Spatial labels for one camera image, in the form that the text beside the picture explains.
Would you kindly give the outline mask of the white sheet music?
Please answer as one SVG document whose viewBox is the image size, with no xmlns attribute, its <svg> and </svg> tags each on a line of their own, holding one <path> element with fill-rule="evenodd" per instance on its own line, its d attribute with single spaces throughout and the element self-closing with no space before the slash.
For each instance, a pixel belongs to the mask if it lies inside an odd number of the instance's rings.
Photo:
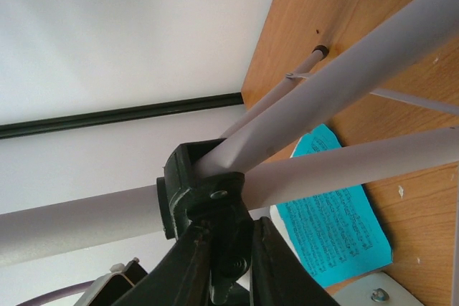
<svg viewBox="0 0 459 306">
<path fill-rule="evenodd" d="M 275 228 L 279 231 L 279 233 L 282 236 L 287 236 L 288 235 L 287 229 L 285 227 L 285 223 L 284 223 L 284 221 L 282 220 L 282 218 L 280 216 L 280 212 L 278 211 L 278 207 L 277 206 L 271 206 L 270 207 L 270 219 L 273 222 L 273 224 L 275 225 Z"/>
</svg>

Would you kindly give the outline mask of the white music stand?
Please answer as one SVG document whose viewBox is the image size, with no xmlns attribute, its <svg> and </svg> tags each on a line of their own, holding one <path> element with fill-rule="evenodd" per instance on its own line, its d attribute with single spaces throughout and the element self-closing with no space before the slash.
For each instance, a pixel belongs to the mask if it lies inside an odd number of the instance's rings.
<svg viewBox="0 0 459 306">
<path fill-rule="evenodd" d="M 162 228 L 176 242 L 199 221 L 212 233 L 209 303 L 250 304 L 255 221 L 293 199 L 456 162 L 458 128 L 271 162 L 458 33 L 458 0 L 413 0 L 297 88 L 279 88 L 225 137 L 185 143 L 154 186 L 1 215 L 1 263 L 17 264 Z"/>
</svg>

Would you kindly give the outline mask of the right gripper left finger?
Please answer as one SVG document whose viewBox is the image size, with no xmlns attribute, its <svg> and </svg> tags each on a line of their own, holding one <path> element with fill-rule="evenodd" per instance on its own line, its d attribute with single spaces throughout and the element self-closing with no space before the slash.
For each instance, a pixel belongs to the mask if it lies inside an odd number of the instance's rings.
<svg viewBox="0 0 459 306">
<path fill-rule="evenodd" d="M 157 267 L 116 305 L 207 305 L 212 250 L 208 221 L 188 227 Z"/>
</svg>

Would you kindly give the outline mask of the blue sheet music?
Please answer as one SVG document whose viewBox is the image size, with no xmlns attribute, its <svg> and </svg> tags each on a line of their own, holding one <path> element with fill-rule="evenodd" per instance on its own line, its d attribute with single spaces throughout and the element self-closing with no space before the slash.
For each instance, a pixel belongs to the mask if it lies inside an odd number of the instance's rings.
<svg viewBox="0 0 459 306">
<path fill-rule="evenodd" d="M 323 288 L 392 263 L 392 248 L 361 185 L 276 205 L 283 236 Z"/>
</svg>

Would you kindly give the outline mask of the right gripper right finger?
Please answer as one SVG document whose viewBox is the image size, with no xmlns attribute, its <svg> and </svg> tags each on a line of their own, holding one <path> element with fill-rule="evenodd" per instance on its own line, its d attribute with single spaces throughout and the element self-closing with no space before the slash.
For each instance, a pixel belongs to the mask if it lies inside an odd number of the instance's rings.
<svg viewBox="0 0 459 306">
<path fill-rule="evenodd" d="M 255 221 L 251 261 L 251 305 L 338 304 L 307 273 L 268 217 Z"/>
</svg>

